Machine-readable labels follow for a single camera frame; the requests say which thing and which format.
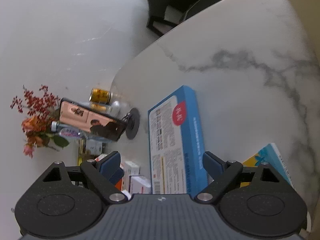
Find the yellow blue medicine box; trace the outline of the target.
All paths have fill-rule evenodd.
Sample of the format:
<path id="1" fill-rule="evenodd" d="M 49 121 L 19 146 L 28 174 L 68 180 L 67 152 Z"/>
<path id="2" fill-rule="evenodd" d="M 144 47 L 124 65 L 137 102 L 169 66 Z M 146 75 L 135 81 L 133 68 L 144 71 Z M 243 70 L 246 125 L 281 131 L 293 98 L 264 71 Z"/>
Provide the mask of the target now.
<path id="1" fill-rule="evenodd" d="M 242 164 L 246 167 L 257 167 L 263 162 L 271 164 L 285 178 L 285 180 L 294 187 L 287 166 L 284 163 L 284 159 L 282 158 L 275 143 L 267 144 L 256 154 L 242 162 Z"/>

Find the gold drink can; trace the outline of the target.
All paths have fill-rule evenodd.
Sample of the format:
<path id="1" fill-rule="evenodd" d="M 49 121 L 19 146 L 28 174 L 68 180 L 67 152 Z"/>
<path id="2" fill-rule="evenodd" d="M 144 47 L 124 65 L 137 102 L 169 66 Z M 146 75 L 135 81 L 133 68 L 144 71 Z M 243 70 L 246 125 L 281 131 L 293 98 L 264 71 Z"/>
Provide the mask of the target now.
<path id="1" fill-rule="evenodd" d="M 89 97 L 90 102 L 106 104 L 108 105 L 112 99 L 112 93 L 108 90 L 103 90 L 100 88 L 92 88 Z"/>

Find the clear plastic water bottle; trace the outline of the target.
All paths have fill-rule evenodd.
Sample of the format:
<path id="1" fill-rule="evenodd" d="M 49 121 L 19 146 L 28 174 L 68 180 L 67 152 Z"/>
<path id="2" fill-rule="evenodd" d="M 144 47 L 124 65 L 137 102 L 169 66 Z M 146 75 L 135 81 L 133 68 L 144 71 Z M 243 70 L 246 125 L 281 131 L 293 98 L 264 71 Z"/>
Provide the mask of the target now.
<path id="1" fill-rule="evenodd" d="M 82 130 L 58 121 L 51 123 L 51 131 L 65 139 L 87 139 L 86 134 Z"/>

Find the white blue medicine box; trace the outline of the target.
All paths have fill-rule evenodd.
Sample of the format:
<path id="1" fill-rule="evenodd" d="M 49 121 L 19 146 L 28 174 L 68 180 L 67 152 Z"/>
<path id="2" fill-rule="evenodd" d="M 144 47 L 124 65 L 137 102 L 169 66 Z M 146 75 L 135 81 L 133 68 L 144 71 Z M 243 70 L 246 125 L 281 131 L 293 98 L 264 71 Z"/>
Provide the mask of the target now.
<path id="1" fill-rule="evenodd" d="M 140 174 L 140 166 L 136 163 L 126 160 L 122 161 L 120 167 L 124 171 L 124 175 L 122 177 L 122 185 L 121 190 L 130 191 L 130 177 L 132 175 L 139 175 Z"/>

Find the strawberry cefaclor medicine box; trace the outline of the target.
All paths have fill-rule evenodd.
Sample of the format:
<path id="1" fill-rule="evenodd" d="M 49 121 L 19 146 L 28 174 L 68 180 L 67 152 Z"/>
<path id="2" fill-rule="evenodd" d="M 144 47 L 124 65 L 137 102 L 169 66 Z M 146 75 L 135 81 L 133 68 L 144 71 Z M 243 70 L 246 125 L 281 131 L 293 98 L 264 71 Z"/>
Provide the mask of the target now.
<path id="1" fill-rule="evenodd" d="M 140 175 L 129 176 L 129 193 L 130 194 L 151 194 L 151 181 Z"/>

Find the black round phone stand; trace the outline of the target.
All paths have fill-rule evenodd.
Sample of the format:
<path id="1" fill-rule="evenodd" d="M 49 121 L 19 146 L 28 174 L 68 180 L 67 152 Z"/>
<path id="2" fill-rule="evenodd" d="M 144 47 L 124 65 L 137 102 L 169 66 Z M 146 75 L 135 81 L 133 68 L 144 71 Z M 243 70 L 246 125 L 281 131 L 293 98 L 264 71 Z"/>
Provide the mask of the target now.
<path id="1" fill-rule="evenodd" d="M 137 108 L 132 108 L 129 113 L 123 117 L 126 123 L 126 136 L 129 140 L 133 140 L 138 133 L 140 125 L 140 113 Z"/>

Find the blue fever patch box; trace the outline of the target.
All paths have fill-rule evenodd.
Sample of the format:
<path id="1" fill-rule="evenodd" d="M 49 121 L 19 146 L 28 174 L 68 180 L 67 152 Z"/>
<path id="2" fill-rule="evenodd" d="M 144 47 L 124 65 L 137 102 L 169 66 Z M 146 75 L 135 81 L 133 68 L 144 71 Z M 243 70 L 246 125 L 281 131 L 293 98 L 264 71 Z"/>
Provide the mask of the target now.
<path id="1" fill-rule="evenodd" d="M 172 92 L 148 110 L 148 125 L 152 192 L 195 197 L 208 186 L 195 91 L 181 86 Z"/>

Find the red orange flower bouquet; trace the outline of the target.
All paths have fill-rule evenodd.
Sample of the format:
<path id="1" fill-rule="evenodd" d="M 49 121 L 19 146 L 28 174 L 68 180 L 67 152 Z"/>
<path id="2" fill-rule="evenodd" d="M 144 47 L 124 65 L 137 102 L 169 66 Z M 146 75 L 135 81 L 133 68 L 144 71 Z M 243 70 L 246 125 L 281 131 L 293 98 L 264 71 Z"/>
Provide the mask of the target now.
<path id="1" fill-rule="evenodd" d="M 23 87 L 23 97 L 13 97 L 10 108 L 26 114 L 21 123 L 25 135 L 23 154 L 33 157 L 36 148 L 49 148 L 58 151 L 69 145 L 69 141 L 53 132 L 51 125 L 59 120 L 59 103 L 61 98 L 49 91 L 47 85 L 38 89 L 42 94 Z"/>

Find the smartphone on stand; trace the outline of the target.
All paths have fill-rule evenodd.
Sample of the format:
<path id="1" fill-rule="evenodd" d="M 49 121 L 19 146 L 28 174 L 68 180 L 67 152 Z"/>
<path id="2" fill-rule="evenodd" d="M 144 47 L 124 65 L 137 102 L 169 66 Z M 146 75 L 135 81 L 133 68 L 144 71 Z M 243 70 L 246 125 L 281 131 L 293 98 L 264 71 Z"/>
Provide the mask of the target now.
<path id="1" fill-rule="evenodd" d="M 127 127 L 123 120 L 66 98 L 60 101 L 59 121 L 110 141 L 118 141 Z"/>

